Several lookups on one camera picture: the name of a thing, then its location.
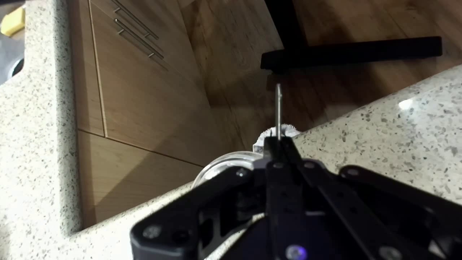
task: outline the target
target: speckled countertop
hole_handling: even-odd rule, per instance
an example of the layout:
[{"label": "speckled countertop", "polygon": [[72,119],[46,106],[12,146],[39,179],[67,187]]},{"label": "speckled countertop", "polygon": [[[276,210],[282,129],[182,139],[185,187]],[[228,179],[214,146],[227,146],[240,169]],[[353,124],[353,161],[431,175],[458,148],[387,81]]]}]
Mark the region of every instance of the speckled countertop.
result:
[{"label": "speckled countertop", "polygon": [[[80,231],[65,0],[28,2],[25,70],[0,85],[0,260],[132,259],[130,227],[185,188]],[[462,67],[296,139],[331,171],[376,169],[462,202]]]}]

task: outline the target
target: wooden floor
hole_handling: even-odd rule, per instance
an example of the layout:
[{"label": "wooden floor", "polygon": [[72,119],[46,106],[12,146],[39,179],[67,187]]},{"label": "wooden floor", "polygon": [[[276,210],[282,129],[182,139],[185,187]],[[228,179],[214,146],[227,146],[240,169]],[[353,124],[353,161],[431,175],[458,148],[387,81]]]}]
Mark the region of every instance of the wooden floor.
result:
[{"label": "wooden floor", "polygon": [[462,61],[462,2],[295,0],[309,45],[442,36],[445,54],[422,61],[325,67],[283,78],[259,70],[282,44],[264,0],[197,0],[184,18],[211,104],[233,149],[273,126],[273,85],[285,85],[285,123],[308,130]]}]

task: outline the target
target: metal pin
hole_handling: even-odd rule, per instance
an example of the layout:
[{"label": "metal pin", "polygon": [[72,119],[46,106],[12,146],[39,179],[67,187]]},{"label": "metal pin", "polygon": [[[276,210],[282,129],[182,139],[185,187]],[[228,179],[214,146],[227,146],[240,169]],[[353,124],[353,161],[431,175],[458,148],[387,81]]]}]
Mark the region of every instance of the metal pin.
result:
[{"label": "metal pin", "polygon": [[276,84],[275,100],[276,100],[276,136],[277,136],[277,140],[280,140],[280,132],[282,132],[280,117],[282,117],[282,100],[283,100],[280,84]]}]

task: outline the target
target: black mechanism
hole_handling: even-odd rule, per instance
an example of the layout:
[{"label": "black mechanism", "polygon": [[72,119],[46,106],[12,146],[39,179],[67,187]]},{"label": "black mechanism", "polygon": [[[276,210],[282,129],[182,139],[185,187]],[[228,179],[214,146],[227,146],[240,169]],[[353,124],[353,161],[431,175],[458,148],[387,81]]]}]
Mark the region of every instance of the black mechanism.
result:
[{"label": "black mechanism", "polygon": [[296,18],[293,0],[266,0],[283,51],[263,54],[262,68],[283,74],[293,68],[363,64],[390,59],[420,59],[444,54],[442,38],[309,46]]},{"label": "black mechanism", "polygon": [[254,171],[230,168],[153,213],[132,247],[136,260],[198,260],[246,228],[223,259],[461,260],[461,220],[457,204],[358,166],[334,175],[269,137]]}]

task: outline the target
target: metal screw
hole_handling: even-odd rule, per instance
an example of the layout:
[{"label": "metal screw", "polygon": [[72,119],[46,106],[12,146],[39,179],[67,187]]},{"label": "metal screw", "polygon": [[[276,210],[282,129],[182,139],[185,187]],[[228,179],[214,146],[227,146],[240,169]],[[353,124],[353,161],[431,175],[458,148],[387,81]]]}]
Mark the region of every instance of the metal screw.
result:
[{"label": "metal screw", "polygon": [[399,252],[394,247],[380,247],[379,249],[379,254],[384,259],[384,260],[402,260],[403,254],[402,252]]},{"label": "metal screw", "polygon": [[306,169],[315,169],[315,165],[311,163],[311,162],[306,162],[303,166],[305,166]]},{"label": "metal screw", "polygon": [[149,226],[148,228],[143,230],[143,237],[148,240],[153,240],[159,237],[159,234],[161,234],[159,226]]},{"label": "metal screw", "polygon": [[296,244],[289,246],[286,249],[286,257],[289,260],[306,260],[308,259],[306,249]]},{"label": "metal screw", "polygon": [[283,169],[283,168],[285,168],[285,163],[276,162],[276,163],[273,165],[273,168],[276,168],[276,169]]},{"label": "metal screw", "polygon": [[244,169],[237,171],[236,174],[239,178],[244,178],[247,175],[247,172]]},{"label": "metal screw", "polygon": [[360,175],[360,172],[357,169],[348,169],[347,174],[351,175],[351,176],[358,176]]}]

